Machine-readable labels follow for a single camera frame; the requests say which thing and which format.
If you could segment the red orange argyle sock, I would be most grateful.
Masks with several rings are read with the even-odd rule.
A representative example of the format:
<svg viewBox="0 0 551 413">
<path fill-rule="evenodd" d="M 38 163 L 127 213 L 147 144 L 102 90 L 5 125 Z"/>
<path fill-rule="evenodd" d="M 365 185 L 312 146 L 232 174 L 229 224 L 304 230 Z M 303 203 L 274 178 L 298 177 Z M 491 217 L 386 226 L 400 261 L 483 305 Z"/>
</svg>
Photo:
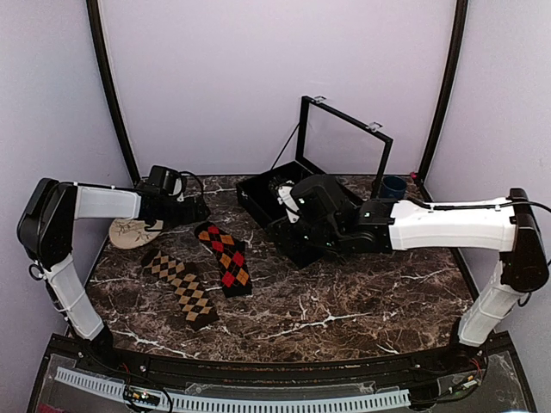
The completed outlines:
<svg viewBox="0 0 551 413">
<path fill-rule="evenodd" d="M 220 284 L 226 298 L 252 295 L 251 274 L 245 259 L 245 243 L 211 222 L 194 230 L 195 237 L 216 259 Z"/>
</svg>

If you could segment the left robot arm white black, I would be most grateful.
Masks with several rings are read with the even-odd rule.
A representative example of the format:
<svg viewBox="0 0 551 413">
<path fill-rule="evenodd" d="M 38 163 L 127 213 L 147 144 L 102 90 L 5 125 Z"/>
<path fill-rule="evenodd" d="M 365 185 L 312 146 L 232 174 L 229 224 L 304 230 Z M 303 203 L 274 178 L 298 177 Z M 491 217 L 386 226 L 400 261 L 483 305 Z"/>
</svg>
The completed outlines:
<svg viewBox="0 0 551 413">
<path fill-rule="evenodd" d="M 160 220 L 177 225 L 203 221 L 210 215 L 204 197 L 182 201 L 152 191 L 41 179 L 18 222 L 16 235 L 32 263 L 29 274 L 43 280 L 68 319 L 74 334 L 87 342 L 87 359 L 103 375 L 121 369 L 121 355 L 81 282 L 72 257 L 74 222 L 79 219 Z"/>
</svg>

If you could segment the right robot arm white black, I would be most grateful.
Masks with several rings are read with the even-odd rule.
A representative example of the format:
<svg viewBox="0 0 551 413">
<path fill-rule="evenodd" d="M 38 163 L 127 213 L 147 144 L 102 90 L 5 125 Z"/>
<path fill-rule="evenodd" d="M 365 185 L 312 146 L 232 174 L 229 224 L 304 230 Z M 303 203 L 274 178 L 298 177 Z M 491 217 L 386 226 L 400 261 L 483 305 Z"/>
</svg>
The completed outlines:
<svg viewBox="0 0 551 413">
<path fill-rule="evenodd" d="M 339 256 L 431 247 L 499 253 L 489 281 L 460 318 L 456 341 L 439 355 L 447 373 L 460 372 L 473 358 L 472 347 L 486 341 L 522 296 L 548 282 L 534 204 L 518 188 L 506 198 L 455 205 L 378 199 L 356 206 L 341 189 L 301 191 L 287 182 L 275 197 L 287 213 L 276 231 L 283 246 L 295 241 Z"/>
</svg>

